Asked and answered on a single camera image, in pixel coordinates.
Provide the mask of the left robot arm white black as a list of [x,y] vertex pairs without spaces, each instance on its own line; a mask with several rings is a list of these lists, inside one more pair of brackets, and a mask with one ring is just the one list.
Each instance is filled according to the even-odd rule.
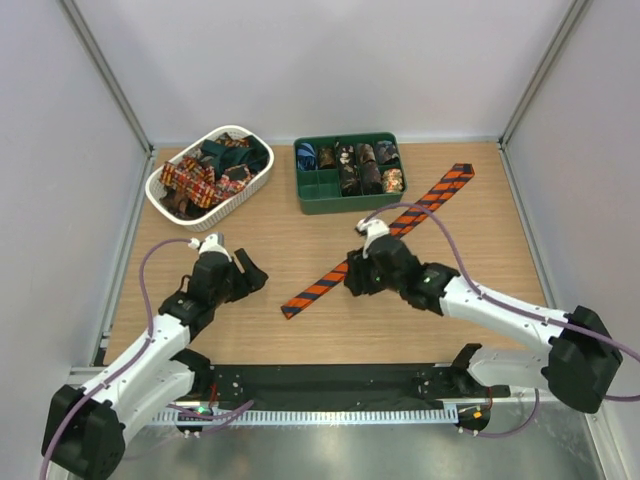
[[82,386],[65,384],[52,397],[40,478],[51,465],[81,479],[109,478],[156,414],[210,392],[210,362],[189,346],[218,307],[262,289],[268,276],[244,250],[229,253],[218,234],[185,243],[198,254],[193,270],[159,310],[146,311],[138,339]]

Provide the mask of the orange navy striped tie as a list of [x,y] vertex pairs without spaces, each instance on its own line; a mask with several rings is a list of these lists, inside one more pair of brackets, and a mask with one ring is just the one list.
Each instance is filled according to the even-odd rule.
[[[430,212],[435,212],[461,190],[474,175],[475,171],[470,163],[454,164],[427,193],[415,203],[409,203],[409,208],[391,223],[391,234],[402,238],[410,233],[427,218],[427,215],[418,209],[418,206],[425,207]],[[280,309],[285,318],[291,319],[308,308],[313,302],[342,283],[347,277],[347,273],[348,262],[343,260],[323,277],[283,304]]]

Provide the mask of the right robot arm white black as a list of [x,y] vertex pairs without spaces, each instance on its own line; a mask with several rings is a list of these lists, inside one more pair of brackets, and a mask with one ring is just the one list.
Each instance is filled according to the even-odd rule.
[[574,410],[595,413],[622,364],[595,311],[562,312],[471,285],[452,267],[421,262],[390,235],[349,252],[347,265],[345,285],[354,296],[389,290],[415,309],[470,321],[526,347],[520,353],[475,348],[450,372],[461,395],[494,385],[538,388]]

